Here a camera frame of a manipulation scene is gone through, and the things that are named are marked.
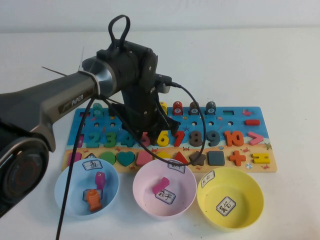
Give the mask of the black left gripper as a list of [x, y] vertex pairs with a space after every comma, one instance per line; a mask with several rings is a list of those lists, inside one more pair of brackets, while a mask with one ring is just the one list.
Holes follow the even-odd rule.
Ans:
[[144, 133], [151, 143], [156, 143], [162, 131], [176, 134], [179, 122], [168, 117], [160, 105], [158, 87], [149, 91], [139, 85], [131, 85], [122, 90], [123, 104], [112, 103], [111, 114], [120, 117], [122, 126], [131, 129], [140, 140]]

